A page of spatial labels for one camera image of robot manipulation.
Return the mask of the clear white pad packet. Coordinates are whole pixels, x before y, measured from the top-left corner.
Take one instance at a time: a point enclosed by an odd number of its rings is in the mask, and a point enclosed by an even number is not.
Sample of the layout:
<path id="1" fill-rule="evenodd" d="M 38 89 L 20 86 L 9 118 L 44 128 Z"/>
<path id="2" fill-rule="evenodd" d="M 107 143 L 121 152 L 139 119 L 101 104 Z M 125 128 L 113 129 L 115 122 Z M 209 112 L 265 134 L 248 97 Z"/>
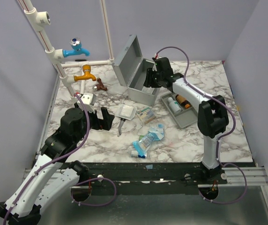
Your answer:
<path id="1" fill-rule="evenodd" d="M 143 87 L 141 91 L 142 91 L 143 93 L 153 95 L 153 94 L 156 92 L 156 90 L 157 90 L 157 88 Z"/>

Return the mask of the grey metal medicine box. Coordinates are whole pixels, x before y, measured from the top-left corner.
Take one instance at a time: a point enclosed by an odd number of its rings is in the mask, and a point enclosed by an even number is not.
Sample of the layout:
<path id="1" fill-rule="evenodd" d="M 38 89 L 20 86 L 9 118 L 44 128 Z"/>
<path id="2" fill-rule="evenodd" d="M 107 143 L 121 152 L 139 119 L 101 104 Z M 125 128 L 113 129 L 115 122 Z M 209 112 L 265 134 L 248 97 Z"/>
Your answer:
<path id="1" fill-rule="evenodd" d="M 112 67 L 121 86 L 127 87 L 128 97 L 137 103 L 153 106 L 159 93 L 159 88 L 153 95 L 143 93 L 146 72 L 154 62 L 143 57 L 138 37 L 134 34 L 129 38 L 115 57 Z"/>

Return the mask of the white medicine bottle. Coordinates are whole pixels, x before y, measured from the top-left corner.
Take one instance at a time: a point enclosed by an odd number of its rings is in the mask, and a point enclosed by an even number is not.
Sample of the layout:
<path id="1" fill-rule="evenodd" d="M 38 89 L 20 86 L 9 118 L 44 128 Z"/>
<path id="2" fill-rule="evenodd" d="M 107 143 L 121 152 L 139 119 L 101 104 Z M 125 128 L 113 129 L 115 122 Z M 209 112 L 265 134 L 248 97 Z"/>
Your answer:
<path id="1" fill-rule="evenodd" d="M 181 107 L 179 106 L 179 104 L 177 103 L 176 100 L 174 100 L 172 97 L 168 98 L 168 102 L 169 102 L 169 107 L 170 109 L 175 113 L 179 113 L 181 112 Z"/>

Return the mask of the brown medicine bottle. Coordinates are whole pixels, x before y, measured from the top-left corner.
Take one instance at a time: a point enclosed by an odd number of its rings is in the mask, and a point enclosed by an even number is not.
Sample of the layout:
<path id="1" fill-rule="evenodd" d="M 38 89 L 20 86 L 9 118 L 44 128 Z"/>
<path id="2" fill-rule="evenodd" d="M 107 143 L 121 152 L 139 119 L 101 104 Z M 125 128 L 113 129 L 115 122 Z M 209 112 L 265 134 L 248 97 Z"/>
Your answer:
<path id="1" fill-rule="evenodd" d="M 175 96 L 175 98 L 176 98 L 176 101 L 177 101 L 177 102 L 178 102 L 184 109 L 188 109 L 188 108 L 192 107 L 192 105 L 189 103 L 189 101 L 188 101 L 185 97 L 183 97 L 183 96 L 177 94 L 177 95 Z"/>

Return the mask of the bandage packet blue orange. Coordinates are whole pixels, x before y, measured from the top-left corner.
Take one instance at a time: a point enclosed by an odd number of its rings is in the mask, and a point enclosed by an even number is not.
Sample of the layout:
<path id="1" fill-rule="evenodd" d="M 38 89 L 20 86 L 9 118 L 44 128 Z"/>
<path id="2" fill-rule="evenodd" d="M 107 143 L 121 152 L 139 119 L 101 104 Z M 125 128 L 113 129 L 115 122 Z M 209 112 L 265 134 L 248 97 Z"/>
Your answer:
<path id="1" fill-rule="evenodd" d="M 139 120 L 141 121 L 142 125 L 146 125 L 151 122 L 155 118 L 155 114 L 151 108 L 146 107 L 136 112 Z"/>

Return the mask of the blue alcohol pad bag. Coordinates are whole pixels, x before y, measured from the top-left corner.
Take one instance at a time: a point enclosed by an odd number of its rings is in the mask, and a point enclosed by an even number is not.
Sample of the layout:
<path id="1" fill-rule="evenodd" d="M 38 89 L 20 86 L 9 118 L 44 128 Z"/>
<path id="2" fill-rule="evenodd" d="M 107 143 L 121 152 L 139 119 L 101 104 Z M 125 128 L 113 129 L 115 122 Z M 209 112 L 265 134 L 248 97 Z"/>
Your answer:
<path id="1" fill-rule="evenodd" d="M 154 141 L 160 141 L 164 138 L 164 125 L 158 124 L 156 127 L 149 129 L 149 134 L 154 137 Z"/>

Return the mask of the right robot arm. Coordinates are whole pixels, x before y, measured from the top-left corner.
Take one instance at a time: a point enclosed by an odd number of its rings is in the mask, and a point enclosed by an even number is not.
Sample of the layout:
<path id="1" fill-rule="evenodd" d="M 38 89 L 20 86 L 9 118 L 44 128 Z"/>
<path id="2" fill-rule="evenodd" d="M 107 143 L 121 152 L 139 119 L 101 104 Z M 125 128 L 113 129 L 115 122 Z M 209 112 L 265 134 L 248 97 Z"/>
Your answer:
<path id="1" fill-rule="evenodd" d="M 186 75 L 174 73 L 168 58 L 153 59 L 154 66 L 147 69 L 145 87 L 164 87 L 169 91 L 185 97 L 197 111 L 197 126 L 204 138 L 204 154 L 200 171 L 202 182 L 209 184 L 216 179 L 215 168 L 219 166 L 219 140 L 225 134 L 229 124 L 225 99 L 210 95 L 186 80 Z"/>

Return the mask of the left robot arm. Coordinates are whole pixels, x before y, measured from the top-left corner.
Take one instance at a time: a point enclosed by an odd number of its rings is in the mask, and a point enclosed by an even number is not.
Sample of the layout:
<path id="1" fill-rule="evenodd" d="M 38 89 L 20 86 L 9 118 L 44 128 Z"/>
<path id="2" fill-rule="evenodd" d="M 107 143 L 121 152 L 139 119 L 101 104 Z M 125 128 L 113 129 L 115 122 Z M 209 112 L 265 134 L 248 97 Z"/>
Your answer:
<path id="1" fill-rule="evenodd" d="M 83 146 L 91 129 L 111 129 L 114 115 L 109 114 L 105 107 L 101 111 L 101 119 L 96 112 L 76 107 L 65 112 L 59 128 L 46 139 L 26 179 L 9 199 L 0 202 L 0 217 L 5 225 L 36 225 L 42 212 L 66 189 L 104 180 L 103 175 L 93 175 L 86 165 L 76 160 L 59 178 L 47 184 L 67 157 Z"/>

